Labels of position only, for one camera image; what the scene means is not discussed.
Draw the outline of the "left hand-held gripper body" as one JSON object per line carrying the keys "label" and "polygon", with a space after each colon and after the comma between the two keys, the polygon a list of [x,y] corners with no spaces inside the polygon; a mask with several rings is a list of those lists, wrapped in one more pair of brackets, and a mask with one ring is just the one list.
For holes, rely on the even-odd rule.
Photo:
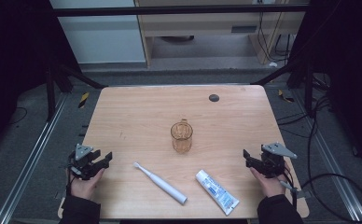
{"label": "left hand-held gripper body", "polygon": [[82,180],[89,180],[100,171],[91,159],[92,151],[95,151],[93,147],[77,144],[68,157],[69,170]]}

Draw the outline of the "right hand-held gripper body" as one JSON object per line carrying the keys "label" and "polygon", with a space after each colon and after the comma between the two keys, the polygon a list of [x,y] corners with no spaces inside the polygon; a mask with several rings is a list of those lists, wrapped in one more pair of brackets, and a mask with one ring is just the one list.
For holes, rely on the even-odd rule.
{"label": "right hand-held gripper body", "polygon": [[296,159],[298,156],[279,142],[261,146],[261,164],[258,171],[267,178],[281,175],[285,170],[285,157]]}

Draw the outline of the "white electric toothbrush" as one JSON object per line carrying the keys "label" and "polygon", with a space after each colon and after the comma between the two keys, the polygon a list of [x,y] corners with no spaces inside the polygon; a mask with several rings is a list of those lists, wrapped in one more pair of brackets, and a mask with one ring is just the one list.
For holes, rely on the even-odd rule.
{"label": "white electric toothbrush", "polygon": [[181,205],[184,205],[188,199],[188,197],[180,192],[178,189],[174,188],[172,185],[167,183],[165,180],[160,178],[159,176],[155,175],[154,173],[151,173],[146,168],[144,168],[142,165],[140,165],[138,162],[135,162],[133,166],[140,171],[142,171],[154,184],[156,184],[160,189],[162,189],[164,192],[166,192],[169,196],[171,196],[173,199],[175,199],[178,203]]}

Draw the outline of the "amber glass cup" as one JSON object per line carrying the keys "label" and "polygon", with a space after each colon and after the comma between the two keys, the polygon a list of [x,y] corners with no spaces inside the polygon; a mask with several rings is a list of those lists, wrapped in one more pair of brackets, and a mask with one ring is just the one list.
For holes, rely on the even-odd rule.
{"label": "amber glass cup", "polygon": [[193,128],[186,119],[181,119],[171,128],[173,148],[178,153],[187,153],[192,146]]}

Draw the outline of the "person's left hand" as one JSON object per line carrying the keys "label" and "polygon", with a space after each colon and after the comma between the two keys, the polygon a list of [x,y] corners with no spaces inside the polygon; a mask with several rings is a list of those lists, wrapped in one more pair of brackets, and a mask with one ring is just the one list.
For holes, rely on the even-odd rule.
{"label": "person's left hand", "polygon": [[66,190],[69,195],[85,200],[91,200],[99,181],[102,179],[104,169],[101,169],[94,177],[89,180],[81,180],[67,171]]}

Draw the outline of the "person's right hand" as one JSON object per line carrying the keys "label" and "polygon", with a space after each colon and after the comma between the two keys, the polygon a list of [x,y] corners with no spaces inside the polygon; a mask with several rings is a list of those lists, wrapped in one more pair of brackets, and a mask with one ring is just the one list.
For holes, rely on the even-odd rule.
{"label": "person's right hand", "polygon": [[250,172],[261,186],[263,194],[270,198],[277,195],[285,194],[285,187],[281,182],[286,182],[287,179],[284,175],[278,175],[274,178],[266,178],[263,174],[258,172],[255,168],[251,167]]}

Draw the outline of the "white toothpaste tube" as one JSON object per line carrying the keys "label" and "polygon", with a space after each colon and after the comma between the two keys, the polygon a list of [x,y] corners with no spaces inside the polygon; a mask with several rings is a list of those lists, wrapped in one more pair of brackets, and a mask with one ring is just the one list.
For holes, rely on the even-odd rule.
{"label": "white toothpaste tube", "polygon": [[204,170],[200,170],[195,175],[197,181],[206,190],[206,192],[213,198],[216,204],[221,208],[226,216],[228,216],[235,207],[239,204],[239,200],[231,195],[226,189],[218,184],[210,175]]}

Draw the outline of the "yellow black striped tape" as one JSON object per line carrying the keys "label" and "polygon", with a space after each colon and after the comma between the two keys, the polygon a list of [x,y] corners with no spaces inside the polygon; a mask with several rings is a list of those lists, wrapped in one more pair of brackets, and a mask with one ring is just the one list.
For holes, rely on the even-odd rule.
{"label": "yellow black striped tape", "polygon": [[79,103],[78,103],[77,108],[83,108],[83,107],[84,107],[84,105],[85,105],[86,102],[87,102],[87,99],[88,99],[89,95],[90,95],[89,92],[84,92],[84,93],[82,94],[81,99],[80,99],[80,101],[79,101]]}
{"label": "yellow black striped tape", "polygon": [[295,99],[292,95],[292,92],[290,90],[279,90],[278,95],[281,99],[288,103],[294,103]]}

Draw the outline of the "black metal stand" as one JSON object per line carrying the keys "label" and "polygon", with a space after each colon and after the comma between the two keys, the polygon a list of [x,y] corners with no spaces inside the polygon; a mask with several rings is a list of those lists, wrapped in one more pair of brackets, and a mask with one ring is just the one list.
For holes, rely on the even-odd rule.
{"label": "black metal stand", "polygon": [[290,60],[287,65],[279,68],[270,75],[252,82],[252,85],[264,86],[279,76],[289,73],[290,76],[286,85],[291,88],[297,88],[304,83],[304,109],[309,117],[313,117],[313,66],[308,60],[295,59]]}
{"label": "black metal stand", "polygon": [[94,89],[105,88],[105,85],[100,84],[84,76],[81,72],[78,72],[76,69],[73,69],[61,63],[50,62],[48,65],[48,70],[46,71],[45,74],[46,87],[47,87],[47,102],[48,102],[47,121],[50,121],[51,119],[54,118],[56,111],[54,87],[58,86],[61,92],[71,92],[73,89],[73,85],[68,78],[69,76],[75,77],[76,79],[93,87]]}

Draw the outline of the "dark curtain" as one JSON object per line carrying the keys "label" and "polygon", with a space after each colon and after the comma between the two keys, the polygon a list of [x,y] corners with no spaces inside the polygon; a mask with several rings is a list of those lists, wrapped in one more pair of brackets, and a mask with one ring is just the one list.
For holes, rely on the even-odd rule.
{"label": "dark curtain", "polygon": [[362,153],[362,0],[309,0],[291,55],[330,77],[330,95]]}
{"label": "dark curtain", "polygon": [[60,64],[79,71],[77,59],[59,20],[30,14],[51,9],[49,0],[0,0],[0,134],[16,110],[18,97],[46,82],[41,49],[31,45],[30,30],[39,33]]}

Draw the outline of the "white cabinet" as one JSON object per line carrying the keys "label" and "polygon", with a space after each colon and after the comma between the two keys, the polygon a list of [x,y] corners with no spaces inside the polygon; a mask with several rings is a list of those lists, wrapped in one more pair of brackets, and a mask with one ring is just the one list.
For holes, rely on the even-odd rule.
{"label": "white cabinet", "polygon": [[[49,0],[54,9],[134,7],[133,0]],[[136,16],[59,17],[79,64],[144,63]]]}

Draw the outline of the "light wooden desk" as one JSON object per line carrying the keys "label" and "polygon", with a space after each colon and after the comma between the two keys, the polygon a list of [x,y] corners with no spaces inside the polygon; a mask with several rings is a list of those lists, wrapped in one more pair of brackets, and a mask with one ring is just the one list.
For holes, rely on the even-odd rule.
{"label": "light wooden desk", "polygon": [[[138,7],[304,4],[309,0],[133,0]],[[260,63],[273,60],[281,35],[295,35],[304,12],[140,15],[142,36],[247,35]]]}

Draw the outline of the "aluminium floor rail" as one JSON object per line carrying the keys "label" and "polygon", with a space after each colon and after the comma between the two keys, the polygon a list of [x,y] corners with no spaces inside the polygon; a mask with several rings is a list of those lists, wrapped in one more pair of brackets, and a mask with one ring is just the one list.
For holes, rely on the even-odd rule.
{"label": "aluminium floor rail", "polygon": [[340,194],[343,204],[350,216],[350,219],[356,223],[362,221],[362,203],[357,198],[352,183],[344,178],[344,171],[338,165],[333,154],[330,152],[329,146],[318,128],[316,119],[306,118],[308,125],[312,128],[310,139],[313,141],[315,148],[320,153],[322,160],[331,173],[337,192]]}
{"label": "aluminium floor rail", "polygon": [[41,132],[38,136],[35,145],[23,165],[21,172],[12,187],[10,193],[7,196],[7,199],[3,203],[0,208],[0,224],[8,224],[11,220],[11,217],[21,199],[22,194],[24,193],[28,182],[31,179],[31,176],[37,166],[40,157],[50,139],[53,130],[63,112],[64,105],[67,101],[68,93],[61,93],[59,96],[59,100],[55,105],[55,112],[51,119],[49,119]]}

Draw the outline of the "black horizontal frame bar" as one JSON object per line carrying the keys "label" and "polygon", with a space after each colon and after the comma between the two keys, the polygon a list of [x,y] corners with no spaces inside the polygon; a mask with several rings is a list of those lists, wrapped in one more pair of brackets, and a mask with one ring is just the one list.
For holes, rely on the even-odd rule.
{"label": "black horizontal frame bar", "polygon": [[210,13],[259,13],[259,12],[302,12],[310,9],[309,4],[274,5],[217,5],[217,6],[167,6],[167,7],[100,7],[100,8],[57,8],[51,13],[57,17],[80,16],[127,16],[127,15],[173,15]]}

